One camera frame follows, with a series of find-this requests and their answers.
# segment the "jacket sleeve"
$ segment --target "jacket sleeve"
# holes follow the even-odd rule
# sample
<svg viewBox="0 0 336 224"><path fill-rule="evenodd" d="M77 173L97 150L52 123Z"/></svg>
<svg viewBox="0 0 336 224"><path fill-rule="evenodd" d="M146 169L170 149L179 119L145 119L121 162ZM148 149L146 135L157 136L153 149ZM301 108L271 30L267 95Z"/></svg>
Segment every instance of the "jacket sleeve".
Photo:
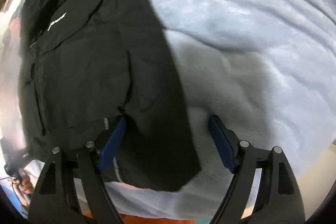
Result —
<svg viewBox="0 0 336 224"><path fill-rule="evenodd" d="M125 135L121 148L128 150L125 155L133 155L134 161L142 158L139 162L150 163L141 168L155 173L152 181L170 181L171 185L157 185L157 189L179 190L199 172L200 165L184 93L162 25L148 0L117 0L116 13L132 79L124 108L136 128Z"/></svg>

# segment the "human hand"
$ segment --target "human hand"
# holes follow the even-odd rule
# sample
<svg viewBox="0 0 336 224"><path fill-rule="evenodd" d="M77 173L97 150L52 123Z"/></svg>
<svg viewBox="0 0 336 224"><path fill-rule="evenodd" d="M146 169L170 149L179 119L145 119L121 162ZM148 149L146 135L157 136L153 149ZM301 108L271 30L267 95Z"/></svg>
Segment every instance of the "human hand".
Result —
<svg viewBox="0 0 336 224"><path fill-rule="evenodd" d="M23 170L22 172L22 181L20 183L20 180L13 179L13 184L19 187L19 185L22 186L21 193L22 194L32 194L34 193L34 187L30 181L30 177L27 175L26 171Z"/></svg>

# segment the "jacket zipper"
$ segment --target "jacket zipper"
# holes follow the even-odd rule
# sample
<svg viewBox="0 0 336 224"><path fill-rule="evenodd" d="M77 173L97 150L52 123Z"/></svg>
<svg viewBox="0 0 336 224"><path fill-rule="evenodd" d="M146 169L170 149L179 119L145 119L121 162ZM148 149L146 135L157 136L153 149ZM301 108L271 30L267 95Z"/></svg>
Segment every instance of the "jacket zipper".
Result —
<svg viewBox="0 0 336 224"><path fill-rule="evenodd" d="M35 95L36 95L36 103L37 103L37 109L38 109L38 114L41 122L41 127L42 127L42 135L46 135L46 130L47 130L47 123L46 123L46 118L44 115L44 108L43 108L43 101L42 101L42 93L41 89L39 86L39 81L38 81L38 66L39 66L39 49L40 47L36 47L35 53L36 53L36 58L35 58L35 65L34 65L34 82L35 82Z"/></svg>

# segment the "light blue blanket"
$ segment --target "light blue blanket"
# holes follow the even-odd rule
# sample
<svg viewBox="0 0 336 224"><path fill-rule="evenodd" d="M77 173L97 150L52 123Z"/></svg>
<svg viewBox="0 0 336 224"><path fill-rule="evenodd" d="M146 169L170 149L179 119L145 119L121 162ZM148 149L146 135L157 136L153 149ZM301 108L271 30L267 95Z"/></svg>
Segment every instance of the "light blue blanket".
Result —
<svg viewBox="0 0 336 224"><path fill-rule="evenodd" d="M282 147L300 177L336 132L333 0L151 1L183 84L202 171L177 193L107 183L119 212L171 219L214 215L231 174L206 128L212 113L256 147Z"/></svg>

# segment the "black jacket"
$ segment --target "black jacket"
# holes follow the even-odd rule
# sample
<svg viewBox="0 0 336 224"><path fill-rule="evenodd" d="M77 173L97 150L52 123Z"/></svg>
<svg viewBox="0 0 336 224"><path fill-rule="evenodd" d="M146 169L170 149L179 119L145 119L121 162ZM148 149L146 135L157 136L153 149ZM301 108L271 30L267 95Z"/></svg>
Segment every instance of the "black jacket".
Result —
<svg viewBox="0 0 336 224"><path fill-rule="evenodd" d="M34 157L95 140L127 114L123 182L175 191L199 171L182 87L148 0L26 0L19 100ZM107 174L116 180L114 171Z"/></svg>

